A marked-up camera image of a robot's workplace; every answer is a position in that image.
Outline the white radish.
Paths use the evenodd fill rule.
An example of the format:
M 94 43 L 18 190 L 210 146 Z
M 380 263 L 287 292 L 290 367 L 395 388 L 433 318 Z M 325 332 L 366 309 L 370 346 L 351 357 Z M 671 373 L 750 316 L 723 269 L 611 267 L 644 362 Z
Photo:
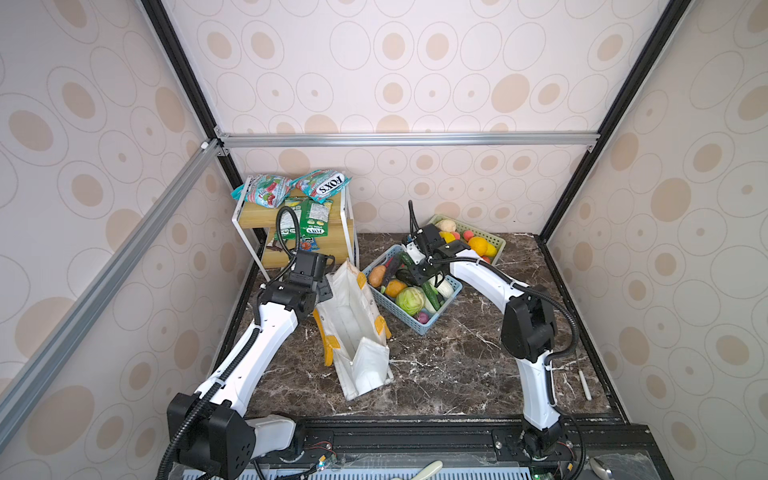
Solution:
M 454 293 L 453 286 L 445 277 L 434 279 L 433 284 L 434 288 L 442 296 L 443 299 L 449 299 Z

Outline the white grocery bag yellow handles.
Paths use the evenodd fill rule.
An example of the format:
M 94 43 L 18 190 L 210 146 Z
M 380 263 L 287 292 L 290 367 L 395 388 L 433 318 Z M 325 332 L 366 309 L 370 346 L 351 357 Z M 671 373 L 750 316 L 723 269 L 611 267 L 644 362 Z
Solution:
M 393 381 L 391 337 L 367 277 L 344 262 L 329 276 L 332 297 L 318 303 L 313 317 L 318 325 L 324 364 L 332 365 L 346 400 L 352 401 Z

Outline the long green cucumber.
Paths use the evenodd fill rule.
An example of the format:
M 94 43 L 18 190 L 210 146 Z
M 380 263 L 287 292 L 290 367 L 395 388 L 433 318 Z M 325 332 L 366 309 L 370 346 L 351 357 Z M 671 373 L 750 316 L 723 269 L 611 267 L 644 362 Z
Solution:
M 441 307 L 437 290 L 432 286 L 429 280 L 423 280 L 421 277 L 417 277 L 416 263 L 410 257 L 407 252 L 401 252 L 400 258 L 403 264 L 408 268 L 409 272 L 413 276 L 416 283 L 421 287 L 427 298 L 427 305 L 432 313 L 435 313 Z

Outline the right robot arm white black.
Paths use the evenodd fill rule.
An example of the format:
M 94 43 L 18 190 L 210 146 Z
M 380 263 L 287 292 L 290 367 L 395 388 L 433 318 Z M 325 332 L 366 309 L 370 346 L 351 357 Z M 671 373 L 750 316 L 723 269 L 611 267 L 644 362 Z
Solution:
M 522 447 L 533 460 L 546 458 L 564 439 L 552 362 L 575 351 L 578 323 L 545 288 L 510 277 L 463 241 L 448 243 L 436 225 L 411 220 L 409 238 L 417 258 L 406 254 L 404 263 L 415 280 L 429 283 L 451 276 L 472 286 L 503 314 L 500 342 L 516 361 L 523 392 Z

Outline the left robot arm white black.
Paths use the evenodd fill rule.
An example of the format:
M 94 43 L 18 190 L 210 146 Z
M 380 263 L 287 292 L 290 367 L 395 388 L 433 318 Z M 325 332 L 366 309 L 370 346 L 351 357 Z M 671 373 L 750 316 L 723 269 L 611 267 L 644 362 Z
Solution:
M 332 256 L 298 251 L 260 288 L 243 337 L 194 393 L 179 393 L 169 404 L 169 445 L 158 479 L 167 479 L 176 464 L 201 471 L 204 479 L 236 479 L 254 458 L 291 445 L 295 421 L 269 415 L 249 423 L 244 415 L 281 345 L 318 303 L 333 297 L 326 271 L 334 265 Z

